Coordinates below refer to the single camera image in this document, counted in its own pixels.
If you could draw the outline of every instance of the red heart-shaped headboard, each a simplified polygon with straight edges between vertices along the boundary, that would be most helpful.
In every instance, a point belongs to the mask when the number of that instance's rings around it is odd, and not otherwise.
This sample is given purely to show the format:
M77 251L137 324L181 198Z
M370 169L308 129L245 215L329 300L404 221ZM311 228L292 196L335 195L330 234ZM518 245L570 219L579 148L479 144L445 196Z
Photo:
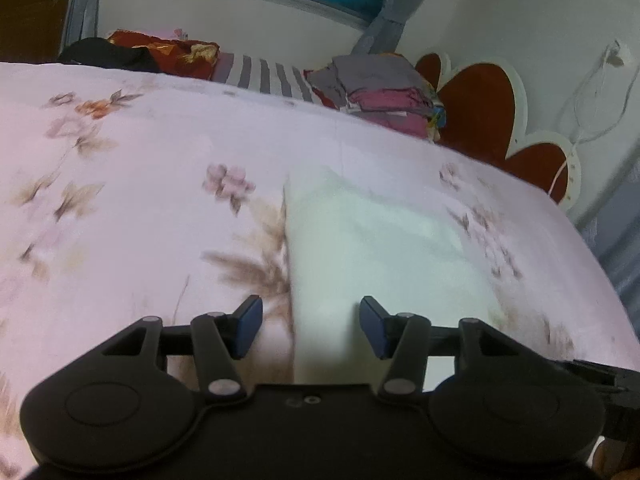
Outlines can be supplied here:
M437 54L427 54L416 70L437 88L441 63ZM560 146L539 142L506 158L513 141L516 103L510 78L502 67L491 62L469 65L447 80L438 96L447 113L447 124L440 130L441 145L545 191L551 188L566 159ZM568 168L564 168L551 194L556 203L564 198L568 179Z

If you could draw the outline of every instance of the heart shape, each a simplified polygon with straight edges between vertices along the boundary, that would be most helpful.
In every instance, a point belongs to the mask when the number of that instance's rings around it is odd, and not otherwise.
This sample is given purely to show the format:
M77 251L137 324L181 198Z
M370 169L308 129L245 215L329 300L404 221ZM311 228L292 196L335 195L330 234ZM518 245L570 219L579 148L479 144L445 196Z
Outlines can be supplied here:
M555 132L526 135L527 97L520 76L501 59L451 71L445 54L431 52L416 70L438 89L447 112L439 144L491 164L548 191L564 209L580 192L580 161L569 140Z

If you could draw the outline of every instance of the metal pin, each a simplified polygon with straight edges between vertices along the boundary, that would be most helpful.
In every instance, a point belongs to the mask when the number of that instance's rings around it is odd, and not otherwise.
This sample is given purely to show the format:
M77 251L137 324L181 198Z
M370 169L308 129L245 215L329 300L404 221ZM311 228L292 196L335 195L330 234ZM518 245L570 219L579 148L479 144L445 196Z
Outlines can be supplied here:
M240 391L240 387L233 379L218 379L209 383L209 391L218 396L235 395Z
M390 395L409 395L415 391L415 384L408 379L391 379L384 389Z

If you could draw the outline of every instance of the bed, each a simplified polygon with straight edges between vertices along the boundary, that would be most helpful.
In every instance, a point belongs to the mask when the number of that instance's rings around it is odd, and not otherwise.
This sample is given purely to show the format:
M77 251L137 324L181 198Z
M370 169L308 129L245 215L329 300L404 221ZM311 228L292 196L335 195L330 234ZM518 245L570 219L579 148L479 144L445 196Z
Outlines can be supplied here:
M260 294L242 377L300 380L300 323L322 312L291 301L282 189L296 168L447 222L495 292L487 320L524 344L640 369L624 308L556 204L445 146L289 97L57 64L0 64L0 116L0 478L34 465L29 389L144 316L186 324ZM169 370L193 375L187 360Z
M165 73L321 104L420 138L429 137L428 131L437 124L439 144L546 190L565 211L576 203L580 193L577 153L567 138L555 132L527 133L526 91L516 70L503 59L483 59L452 69L444 52L422 56L415 71L431 85L424 89L426 102L434 115L442 115L427 121L411 113L414 120L408 120L406 111L366 112L359 105L336 104L311 79L326 69L300 70L245 54L221 52L216 43L187 41L181 29L116 30L108 41L127 47L146 46ZM406 60L402 62L413 72Z

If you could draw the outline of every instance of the pink bedspread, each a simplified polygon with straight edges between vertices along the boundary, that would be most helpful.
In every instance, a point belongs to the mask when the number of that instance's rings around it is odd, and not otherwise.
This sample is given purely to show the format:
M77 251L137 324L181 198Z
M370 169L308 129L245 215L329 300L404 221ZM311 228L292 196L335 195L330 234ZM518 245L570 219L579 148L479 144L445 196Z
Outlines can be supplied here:
M0 64L0 117L0 478L34 465L29 389L143 316L184 324L260 294L244 380L295 380L282 189L300 166L448 218L500 301L494 325L525 344L640 369L564 214L458 153L290 98L82 66Z

